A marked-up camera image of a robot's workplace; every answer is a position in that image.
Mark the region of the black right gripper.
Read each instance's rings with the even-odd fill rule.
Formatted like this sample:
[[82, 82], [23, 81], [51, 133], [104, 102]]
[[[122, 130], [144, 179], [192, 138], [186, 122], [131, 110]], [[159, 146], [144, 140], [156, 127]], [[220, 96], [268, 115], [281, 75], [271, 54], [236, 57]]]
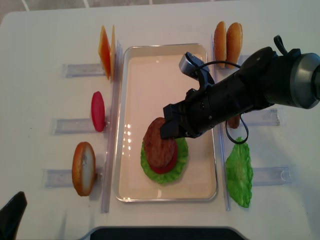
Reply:
[[197, 138], [228, 119], [272, 106], [263, 93], [261, 77], [277, 54], [265, 47], [224, 80], [215, 83], [207, 65], [197, 67], [199, 89], [190, 89], [183, 101], [163, 108], [162, 139]]

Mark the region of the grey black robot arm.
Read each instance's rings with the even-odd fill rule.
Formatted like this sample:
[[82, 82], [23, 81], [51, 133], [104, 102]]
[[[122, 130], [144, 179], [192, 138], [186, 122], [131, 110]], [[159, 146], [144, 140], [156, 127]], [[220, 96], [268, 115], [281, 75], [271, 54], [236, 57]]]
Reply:
[[320, 58], [299, 49], [278, 56], [272, 48], [262, 48], [220, 82], [189, 52], [179, 68], [199, 82], [199, 89], [190, 89], [183, 101], [163, 109], [163, 139], [197, 138], [236, 115], [274, 104], [310, 109], [320, 101]]

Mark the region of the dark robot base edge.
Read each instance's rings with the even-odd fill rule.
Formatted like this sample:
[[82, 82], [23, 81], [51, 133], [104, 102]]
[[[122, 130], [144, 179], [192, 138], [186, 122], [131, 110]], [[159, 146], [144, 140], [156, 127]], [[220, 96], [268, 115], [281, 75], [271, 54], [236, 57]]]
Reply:
[[208, 227], [105, 227], [95, 230], [91, 240], [242, 240], [228, 228]]

